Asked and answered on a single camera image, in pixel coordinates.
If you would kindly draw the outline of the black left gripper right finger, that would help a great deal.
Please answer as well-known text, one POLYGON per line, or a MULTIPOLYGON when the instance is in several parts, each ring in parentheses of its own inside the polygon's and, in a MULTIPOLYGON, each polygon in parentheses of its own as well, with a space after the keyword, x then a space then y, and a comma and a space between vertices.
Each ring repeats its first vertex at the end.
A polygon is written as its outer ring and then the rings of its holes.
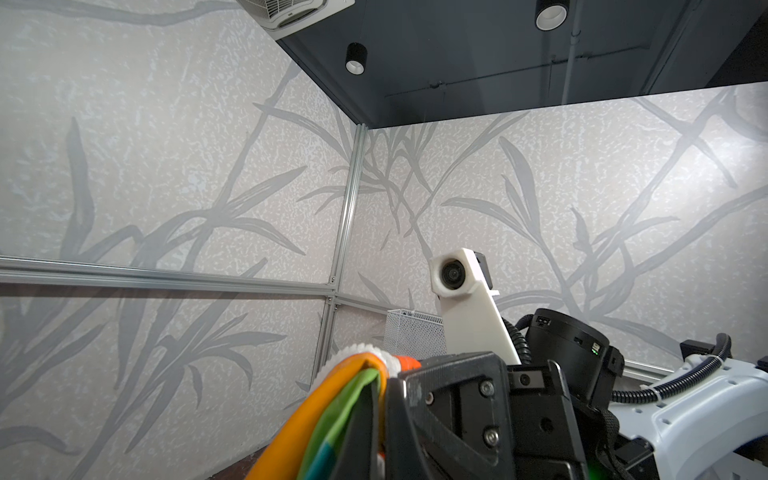
POLYGON ((441 451, 421 439, 412 422, 405 382, 392 379, 385 401, 386 479, 471 479, 469 473, 441 451))

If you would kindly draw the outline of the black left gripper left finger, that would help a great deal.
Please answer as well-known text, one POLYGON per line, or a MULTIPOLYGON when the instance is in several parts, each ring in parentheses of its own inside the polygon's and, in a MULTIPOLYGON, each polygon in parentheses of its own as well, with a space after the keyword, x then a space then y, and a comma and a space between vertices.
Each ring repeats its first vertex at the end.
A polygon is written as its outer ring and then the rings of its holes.
POLYGON ((331 480, 378 479, 378 381, 360 392, 346 425, 331 480))

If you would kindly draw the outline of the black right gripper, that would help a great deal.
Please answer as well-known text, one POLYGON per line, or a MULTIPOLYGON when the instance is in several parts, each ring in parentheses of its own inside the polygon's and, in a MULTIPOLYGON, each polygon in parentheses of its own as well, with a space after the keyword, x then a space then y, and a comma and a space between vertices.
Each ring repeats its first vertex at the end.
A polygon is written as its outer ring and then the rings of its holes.
POLYGON ((560 366, 447 355, 399 374, 419 437, 471 479, 586 479, 588 462, 560 366))

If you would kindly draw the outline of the rainbow striped kids jacket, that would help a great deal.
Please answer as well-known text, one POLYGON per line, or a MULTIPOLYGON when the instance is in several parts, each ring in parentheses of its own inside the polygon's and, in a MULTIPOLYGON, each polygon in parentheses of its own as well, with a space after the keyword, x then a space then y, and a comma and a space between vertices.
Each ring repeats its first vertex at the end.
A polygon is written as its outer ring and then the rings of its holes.
POLYGON ((321 367, 309 396, 250 469, 248 479, 327 479, 338 460, 353 407, 366 387, 382 407, 388 381, 421 363, 358 343, 321 367))

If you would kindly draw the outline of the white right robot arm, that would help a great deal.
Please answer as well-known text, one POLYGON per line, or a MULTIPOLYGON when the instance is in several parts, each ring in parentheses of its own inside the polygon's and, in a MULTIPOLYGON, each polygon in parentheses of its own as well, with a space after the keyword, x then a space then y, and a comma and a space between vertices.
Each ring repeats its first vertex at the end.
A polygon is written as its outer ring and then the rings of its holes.
POLYGON ((620 433, 654 449, 662 479, 765 479, 767 456, 737 450, 767 438, 767 372, 728 359, 701 383, 644 405, 613 403, 620 433))

